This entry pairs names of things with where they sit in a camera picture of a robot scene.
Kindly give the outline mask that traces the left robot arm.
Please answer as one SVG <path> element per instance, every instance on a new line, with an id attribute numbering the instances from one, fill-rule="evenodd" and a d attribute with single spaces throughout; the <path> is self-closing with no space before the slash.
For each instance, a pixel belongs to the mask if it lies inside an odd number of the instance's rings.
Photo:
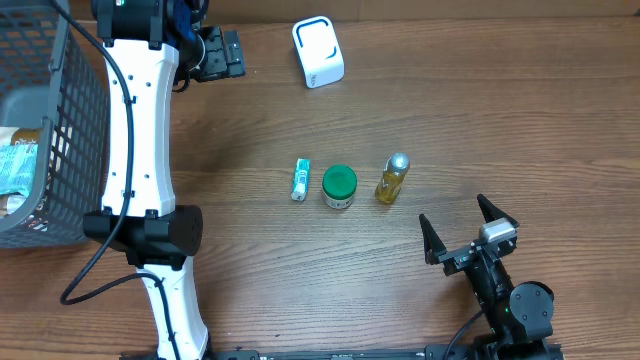
<path id="1" fill-rule="evenodd" d="M 109 164 L 87 237 L 125 254 L 149 296 L 155 359 L 212 359 L 194 256 L 203 232 L 196 205 L 179 205 L 170 171 L 171 96 L 191 81 L 241 77 L 235 31 L 205 27 L 209 4 L 184 0 L 98 0 L 91 4 L 110 82 Z"/>

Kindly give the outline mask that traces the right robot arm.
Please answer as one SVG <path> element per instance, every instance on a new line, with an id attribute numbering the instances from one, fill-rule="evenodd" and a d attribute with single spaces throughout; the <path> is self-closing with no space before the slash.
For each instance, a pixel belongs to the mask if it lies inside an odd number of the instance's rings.
<path id="1" fill-rule="evenodd" d="M 485 223 L 469 245 L 449 251 L 425 215 L 419 216 L 425 262 L 441 264 L 447 276 L 463 272 L 480 311 L 447 345 L 425 347 L 427 359 L 556 360 L 564 357 L 553 334 L 554 293 L 537 281 L 515 286 L 501 259 L 516 249 L 519 223 L 477 196 Z"/>

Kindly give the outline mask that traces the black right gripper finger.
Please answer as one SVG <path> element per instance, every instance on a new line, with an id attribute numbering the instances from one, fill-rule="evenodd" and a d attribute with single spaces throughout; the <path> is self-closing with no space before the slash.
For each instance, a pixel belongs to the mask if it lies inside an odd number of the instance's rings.
<path id="1" fill-rule="evenodd" d="M 423 234 L 425 262 L 439 264 L 440 257 L 447 253 L 446 246 L 424 214 L 419 215 L 419 223 Z"/>
<path id="2" fill-rule="evenodd" d="M 514 228 L 518 228 L 519 227 L 519 222 L 516 219 L 514 219 L 513 217 L 508 215 L 506 212 L 502 211 L 497 206 L 495 206 L 483 194 L 478 194 L 477 195 L 477 201 L 478 201 L 478 205 L 480 207 L 480 210 L 482 212 L 482 215 L 483 215 L 486 223 L 489 223 L 489 222 L 496 221 L 496 220 L 504 218 L 504 219 L 508 220 L 509 223 Z"/>

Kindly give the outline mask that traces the yellow dish soap bottle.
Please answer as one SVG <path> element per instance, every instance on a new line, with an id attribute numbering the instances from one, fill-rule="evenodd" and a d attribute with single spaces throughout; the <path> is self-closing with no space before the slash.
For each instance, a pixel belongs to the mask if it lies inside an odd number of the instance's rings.
<path id="1" fill-rule="evenodd" d="M 406 153 L 396 152 L 387 160 L 382 177 L 375 191 L 376 198 L 392 204 L 401 191 L 401 185 L 409 172 L 410 159 Z"/>

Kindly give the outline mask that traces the green lid seasoning jar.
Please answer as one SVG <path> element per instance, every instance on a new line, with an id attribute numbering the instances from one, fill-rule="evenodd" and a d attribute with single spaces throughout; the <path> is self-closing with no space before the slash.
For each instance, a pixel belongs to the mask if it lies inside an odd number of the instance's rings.
<path id="1" fill-rule="evenodd" d="M 346 209 L 354 201 L 357 189 L 357 176 L 354 170 L 344 164 L 329 167 L 322 178 L 324 202 L 333 209 Z"/>

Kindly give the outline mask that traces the green white tissue pack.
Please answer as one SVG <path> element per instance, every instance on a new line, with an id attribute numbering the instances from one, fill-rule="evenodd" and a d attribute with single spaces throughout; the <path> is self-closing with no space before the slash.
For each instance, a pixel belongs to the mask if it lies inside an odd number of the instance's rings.
<path id="1" fill-rule="evenodd" d="M 294 169 L 291 198 L 294 201 L 304 201 L 309 189 L 311 161 L 298 158 Z"/>

